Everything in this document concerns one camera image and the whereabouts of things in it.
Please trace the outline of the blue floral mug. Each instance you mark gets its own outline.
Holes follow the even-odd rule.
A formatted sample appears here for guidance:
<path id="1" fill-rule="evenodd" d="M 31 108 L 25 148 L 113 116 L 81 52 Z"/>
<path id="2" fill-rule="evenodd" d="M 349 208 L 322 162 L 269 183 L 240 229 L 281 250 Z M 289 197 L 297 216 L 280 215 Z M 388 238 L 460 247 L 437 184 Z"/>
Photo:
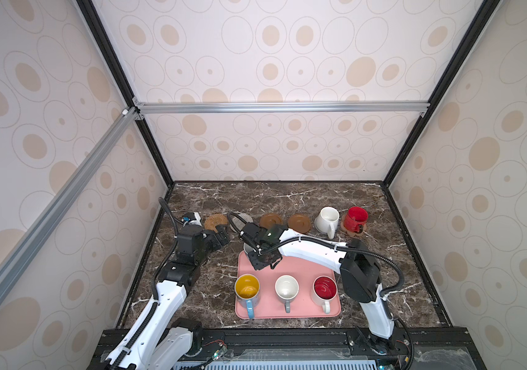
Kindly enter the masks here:
<path id="1" fill-rule="evenodd" d="M 249 256 L 249 253 L 253 251 L 254 251 L 254 248 L 252 248 L 250 245 L 246 243 L 243 244 L 243 252 L 246 254 L 246 256 Z"/>

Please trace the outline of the white mug back row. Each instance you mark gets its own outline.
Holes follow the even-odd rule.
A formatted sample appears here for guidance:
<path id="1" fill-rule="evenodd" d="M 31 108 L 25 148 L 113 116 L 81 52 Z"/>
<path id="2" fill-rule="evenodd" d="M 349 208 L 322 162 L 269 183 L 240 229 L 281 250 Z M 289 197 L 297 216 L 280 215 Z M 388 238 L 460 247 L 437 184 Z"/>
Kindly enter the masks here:
<path id="1" fill-rule="evenodd" d="M 314 221 L 316 229 L 326 234 L 330 240 L 332 240 L 337 232 L 339 226 L 340 214 L 337 209 L 332 207 L 322 208 L 319 215 Z"/>

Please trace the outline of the red mug black handle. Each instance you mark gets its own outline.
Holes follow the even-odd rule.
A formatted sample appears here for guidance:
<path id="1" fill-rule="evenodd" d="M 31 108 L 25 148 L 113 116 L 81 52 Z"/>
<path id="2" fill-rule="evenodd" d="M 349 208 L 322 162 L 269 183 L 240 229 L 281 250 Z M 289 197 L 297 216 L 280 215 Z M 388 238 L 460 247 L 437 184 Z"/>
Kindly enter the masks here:
<path id="1" fill-rule="evenodd" d="M 345 220 L 345 227 L 349 231 L 360 232 L 360 227 L 368 222 L 368 211 L 360 207 L 349 208 Z"/>

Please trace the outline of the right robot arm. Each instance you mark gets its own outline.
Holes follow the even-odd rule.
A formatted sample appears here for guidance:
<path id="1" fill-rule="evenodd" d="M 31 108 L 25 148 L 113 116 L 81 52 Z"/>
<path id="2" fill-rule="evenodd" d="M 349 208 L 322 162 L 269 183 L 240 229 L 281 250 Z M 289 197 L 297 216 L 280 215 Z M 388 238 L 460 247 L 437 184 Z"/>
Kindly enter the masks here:
<path id="1" fill-rule="evenodd" d="M 326 241 L 278 224 L 266 229 L 235 212 L 228 213 L 227 219 L 240 240 L 251 248 L 247 256 L 256 271 L 276 268 L 284 257 L 331 269 L 340 274 L 345 294 L 361 306 L 371 337 L 391 339 L 395 319 L 386 297 L 405 283 L 402 270 L 393 261 L 369 251 L 359 239 L 349 243 Z"/>

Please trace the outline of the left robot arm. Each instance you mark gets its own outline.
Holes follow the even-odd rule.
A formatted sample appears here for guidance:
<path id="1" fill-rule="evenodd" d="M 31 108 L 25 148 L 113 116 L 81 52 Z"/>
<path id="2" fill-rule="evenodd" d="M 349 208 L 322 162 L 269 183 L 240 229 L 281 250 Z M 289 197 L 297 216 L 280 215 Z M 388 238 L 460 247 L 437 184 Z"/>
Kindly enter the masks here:
<path id="1" fill-rule="evenodd" d="M 152 296 L 124 339 L 103 359 L 106 369 L 171 369 L 183 356 L 201 351 L 201 324 L 178 321 L 167 328 L 200 277 L 210 254 L 230 243 L 224 226 L 203 227 L 200 215 L 186 213 L 180 226 L 168 203 L 159 199 L 174 229 L 174 246 L 157 268 Z"/>

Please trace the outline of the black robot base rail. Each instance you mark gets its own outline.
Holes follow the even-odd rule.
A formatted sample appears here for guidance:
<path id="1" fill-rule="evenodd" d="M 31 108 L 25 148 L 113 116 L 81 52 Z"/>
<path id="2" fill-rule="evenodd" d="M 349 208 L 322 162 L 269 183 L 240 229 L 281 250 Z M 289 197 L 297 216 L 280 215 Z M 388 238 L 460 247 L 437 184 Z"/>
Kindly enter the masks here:
<path id="1" fill-rule="evenodd" d="M 374 351 L 367 328 L 203 328 L 190 332 L 190 354 L 174 369 L 484 369 L 465 328 L 396 325 L 384 353 Z"/>

